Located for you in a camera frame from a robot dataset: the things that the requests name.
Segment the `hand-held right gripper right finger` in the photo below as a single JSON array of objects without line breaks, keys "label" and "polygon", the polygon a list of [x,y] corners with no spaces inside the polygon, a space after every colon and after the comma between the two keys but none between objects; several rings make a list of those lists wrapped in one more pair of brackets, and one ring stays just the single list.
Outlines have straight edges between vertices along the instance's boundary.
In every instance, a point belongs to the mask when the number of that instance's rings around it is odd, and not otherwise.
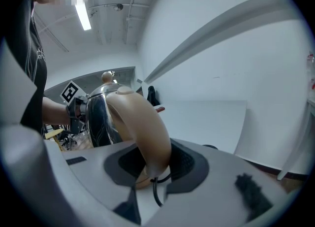
[{"label": "hand-held right gripper right finger", "polygon": [[[207,178],[190,193],[165,195],[166,184],[157,188],[159,207],[152,187],[136,192],[144,227],[267,227],[293,202],[295,193],[286,191],[272,178],[247,161],[220,150],[177,140],[202,154],[209,163]],[[272,208],[248,222],[249,210],[235,186],[237,175],[248,174],[262,188]]]}]

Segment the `steel kettle with beige handle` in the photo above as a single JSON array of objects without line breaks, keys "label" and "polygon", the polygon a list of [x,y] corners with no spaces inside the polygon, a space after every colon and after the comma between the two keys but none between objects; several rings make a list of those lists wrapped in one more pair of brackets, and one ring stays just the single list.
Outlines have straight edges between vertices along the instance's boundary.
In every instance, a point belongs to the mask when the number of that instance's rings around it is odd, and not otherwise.
[{"label": "steel kettle with beige handle", "polygon": [[134,181],[137,189],[150,185],[151,179],[164,173],[171,157],[171,143],[167,129],[154,107],[131,88],[113,82],[104,72],[103,85],[89,94],[86,104],[86,125],[94,147],[133,141],[139,157],[131,164],[139,164]]}]

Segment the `person in black shirt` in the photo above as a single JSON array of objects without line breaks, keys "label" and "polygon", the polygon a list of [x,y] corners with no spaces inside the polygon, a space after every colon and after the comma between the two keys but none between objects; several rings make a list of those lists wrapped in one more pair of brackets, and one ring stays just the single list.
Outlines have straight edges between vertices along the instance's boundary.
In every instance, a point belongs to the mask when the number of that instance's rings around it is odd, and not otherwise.
[{"label": "person in black shirt", "polygon": [[44,50],[33,17],[34,0],[23,0],[13,14],[5,39],[23,72],[37,87],[21,124],[43,134],[42,99],[47,79]]}]

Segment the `white ceiling conduit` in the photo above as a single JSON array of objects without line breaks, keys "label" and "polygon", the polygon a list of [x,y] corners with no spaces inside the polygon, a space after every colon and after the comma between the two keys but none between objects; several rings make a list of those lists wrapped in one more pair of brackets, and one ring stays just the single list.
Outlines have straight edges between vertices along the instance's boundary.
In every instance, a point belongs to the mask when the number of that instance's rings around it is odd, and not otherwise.
[{"label": "white ceiling conduit", "polygon": [[132,45],[137,43],[142,24],[146,17],[150,0],[130,0],[127,7],[124,43]]}]

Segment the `person's left forearm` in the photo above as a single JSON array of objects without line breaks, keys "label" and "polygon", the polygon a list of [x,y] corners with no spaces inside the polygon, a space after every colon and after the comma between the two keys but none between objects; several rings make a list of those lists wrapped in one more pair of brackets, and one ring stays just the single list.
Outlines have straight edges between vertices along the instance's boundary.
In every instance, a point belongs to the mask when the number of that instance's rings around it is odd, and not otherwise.
[{"label": "person's left forearm", "polygon": [[56,103],[47,97],[42,99],[42,117],[46,125],[70,125],[70,117],[66,105]]}]

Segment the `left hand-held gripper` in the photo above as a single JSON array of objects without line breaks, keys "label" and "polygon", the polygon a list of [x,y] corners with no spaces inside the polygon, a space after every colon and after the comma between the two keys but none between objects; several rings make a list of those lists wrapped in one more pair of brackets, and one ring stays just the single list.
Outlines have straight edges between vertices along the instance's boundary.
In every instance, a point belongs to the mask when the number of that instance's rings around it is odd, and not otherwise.
[{"label": "left hand-held gripper", "polygon": [[73,81],[70,81],[62,93],[62,100],[67,104],[67,112],[70,117],[70,131],[80,134],[85,125],[87,94]]}]

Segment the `white desk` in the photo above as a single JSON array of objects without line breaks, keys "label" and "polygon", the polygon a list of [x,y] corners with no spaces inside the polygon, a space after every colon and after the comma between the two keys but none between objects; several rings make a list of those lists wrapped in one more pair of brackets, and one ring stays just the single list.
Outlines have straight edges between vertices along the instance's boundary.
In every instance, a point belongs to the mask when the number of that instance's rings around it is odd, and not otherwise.
[{"label": "white desk", "polygon": [[307,139],[311,134],[313,121],[315,121],[315,97],[310,97],[307,100],[306,117],[303,120],[300,134],[280,173],[277,175],[278,181],[281,181],[289,173],[298,158],[301,156],[303,150],[306,147]]}]

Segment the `yellow round wooden side table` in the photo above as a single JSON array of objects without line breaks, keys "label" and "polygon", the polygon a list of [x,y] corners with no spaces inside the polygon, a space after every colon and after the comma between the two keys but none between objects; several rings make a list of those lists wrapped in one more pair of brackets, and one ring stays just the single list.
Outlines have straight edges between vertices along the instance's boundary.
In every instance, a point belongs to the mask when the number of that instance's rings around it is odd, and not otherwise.
[{"label": "yellow round wooden side table", "polygon": [[51,132],[48,132],[45,134],[45,139],[49,140],[49,139],[53,138],[54,141],[58,144],[59,149],[63,152],[64,149],[63,149],[62,145],[60,144],[59,140],[57,139],[57,135],[62,133],[62,132],[63,132],[63,129],[57,129],[57,130],[53,130]]}]

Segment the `small pink white item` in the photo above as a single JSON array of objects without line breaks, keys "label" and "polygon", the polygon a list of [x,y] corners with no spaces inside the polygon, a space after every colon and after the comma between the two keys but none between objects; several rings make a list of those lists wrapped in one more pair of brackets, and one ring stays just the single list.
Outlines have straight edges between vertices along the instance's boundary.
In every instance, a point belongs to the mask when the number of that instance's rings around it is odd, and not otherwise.
[{"label": "small pink white item", "polygon": [[307,56],[307,72],[310,80],[310,90],[315,91],[315,55],[310,52]]}]

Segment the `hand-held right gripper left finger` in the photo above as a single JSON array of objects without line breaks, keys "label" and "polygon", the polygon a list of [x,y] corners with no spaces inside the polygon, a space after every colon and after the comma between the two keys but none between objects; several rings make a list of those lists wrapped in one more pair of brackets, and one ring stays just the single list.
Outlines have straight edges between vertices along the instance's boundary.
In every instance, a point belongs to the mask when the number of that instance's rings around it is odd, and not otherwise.
[{"label": "hand-held right gripper left finger", "polygon": [[103,159],[63,154],[25,127],[0,127],[0,165],[22,202],[49,227],[138,227],[135,189],[118,186]]}]

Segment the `long ceiling light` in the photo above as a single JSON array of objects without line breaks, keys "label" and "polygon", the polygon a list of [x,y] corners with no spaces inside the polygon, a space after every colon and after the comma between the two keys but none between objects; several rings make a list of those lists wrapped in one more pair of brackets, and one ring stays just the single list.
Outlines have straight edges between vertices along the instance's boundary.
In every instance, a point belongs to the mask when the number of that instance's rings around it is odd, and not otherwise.
[{"label": "long ceiling light", "polygon": [[85,31],[90,30],[92,27],[89,21],[89,16],[88,16],[85,2],[83,0],[76,0],[75,9],[76,9],[76,12],[79,17],[83,30]]}]

